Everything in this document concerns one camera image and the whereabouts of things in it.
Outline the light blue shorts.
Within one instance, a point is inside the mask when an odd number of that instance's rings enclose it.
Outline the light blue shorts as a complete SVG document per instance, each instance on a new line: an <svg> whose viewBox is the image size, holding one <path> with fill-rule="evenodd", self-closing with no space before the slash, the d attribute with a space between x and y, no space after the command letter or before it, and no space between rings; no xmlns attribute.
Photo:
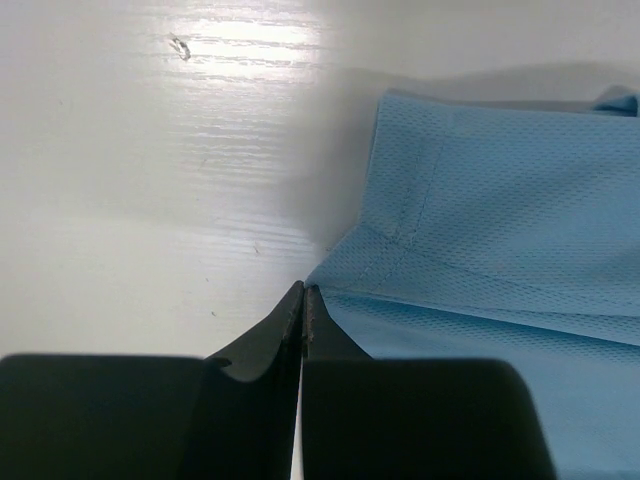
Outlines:
<svg viewBox="0 0 640 480"><path fill-rule="evenodd" d="M639 99L379 101L356 225L313 270L377 358L496 358L558 475L639 475Z"/></svg>

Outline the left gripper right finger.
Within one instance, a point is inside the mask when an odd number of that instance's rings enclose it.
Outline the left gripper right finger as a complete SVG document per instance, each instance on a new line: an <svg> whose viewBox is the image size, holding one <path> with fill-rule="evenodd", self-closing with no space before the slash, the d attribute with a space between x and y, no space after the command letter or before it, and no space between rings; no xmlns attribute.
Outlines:
<svg viewBox="0 0 640 480"><path fill-rule="evenodd" d="M308 479L552 479L529 390L492 359L376 360L305 292Z"/></svg>

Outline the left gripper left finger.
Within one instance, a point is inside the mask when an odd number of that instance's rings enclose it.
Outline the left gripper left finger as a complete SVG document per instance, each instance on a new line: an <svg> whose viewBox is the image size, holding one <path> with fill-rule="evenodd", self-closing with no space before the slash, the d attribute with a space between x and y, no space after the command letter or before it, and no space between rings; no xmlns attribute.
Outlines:
<svg viewBox="0 0 640 480"><path fill-rule="evenodd" d="M14 354L1 362L5 479L286 479L304 288L205 357Z"/></svg>

